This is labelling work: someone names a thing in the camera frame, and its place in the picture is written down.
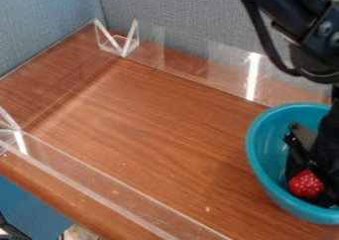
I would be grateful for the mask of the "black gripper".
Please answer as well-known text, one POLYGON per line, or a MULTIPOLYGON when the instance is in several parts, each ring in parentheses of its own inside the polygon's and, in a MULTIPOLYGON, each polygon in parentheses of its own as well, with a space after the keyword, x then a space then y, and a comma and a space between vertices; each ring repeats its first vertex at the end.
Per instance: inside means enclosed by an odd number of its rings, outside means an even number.
POLYGON ((288 133, 283 137, 288 147, 284 176, 288 186, 291 178, 310 169, 312 199, 318 206, 330 208, 339 205, 339 99, 319 124, 315 145, 319 166, 310 155, 315 138, 317 134, 298 122, 288 124, 288 133))

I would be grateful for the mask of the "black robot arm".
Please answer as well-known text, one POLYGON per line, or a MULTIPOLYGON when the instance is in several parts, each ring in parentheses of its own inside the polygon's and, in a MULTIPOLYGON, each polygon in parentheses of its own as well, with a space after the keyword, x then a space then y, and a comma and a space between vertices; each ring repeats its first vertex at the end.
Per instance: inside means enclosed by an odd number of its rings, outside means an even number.
POLYGON ((240 1, 276 68, 333 86, 318 131, 290 125, 284 177, 296 197, 325 208, 339 206, 339 5, 333 0, 240 1))

